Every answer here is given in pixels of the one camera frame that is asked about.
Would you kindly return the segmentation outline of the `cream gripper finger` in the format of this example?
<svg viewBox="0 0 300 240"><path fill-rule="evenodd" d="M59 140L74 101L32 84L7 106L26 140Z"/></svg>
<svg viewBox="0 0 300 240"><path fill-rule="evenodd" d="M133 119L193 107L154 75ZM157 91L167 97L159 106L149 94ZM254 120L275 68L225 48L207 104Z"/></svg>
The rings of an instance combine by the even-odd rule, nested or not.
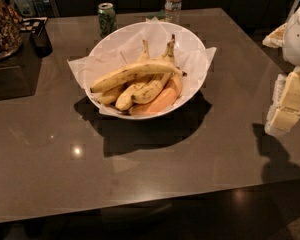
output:
<svg viewBox="0 0 300 240"><path fill-rule="evenodd" d="M273 90L264 130L275 137L289 133L300 120L300 66L279 74Z"/></svg>
<svg viewBox="0 0 300 240"><path fill-rule="evenodd" d="M262 44L270 48L281 48L283 46L283 36L286 26L287 24L284 23L275 30L273 30L269 35L267 35L263 39Z"/></svg>

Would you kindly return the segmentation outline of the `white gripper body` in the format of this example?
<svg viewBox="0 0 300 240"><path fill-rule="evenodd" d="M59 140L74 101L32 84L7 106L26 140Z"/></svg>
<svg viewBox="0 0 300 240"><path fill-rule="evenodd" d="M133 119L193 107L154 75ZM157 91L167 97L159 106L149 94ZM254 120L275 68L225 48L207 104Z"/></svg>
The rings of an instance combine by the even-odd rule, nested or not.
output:
<svg viewBox="0 0 300 240"><path fill-rule="evenodd" d="M283 35L283 57L300 66L300 6L289 18Z"/></svg>

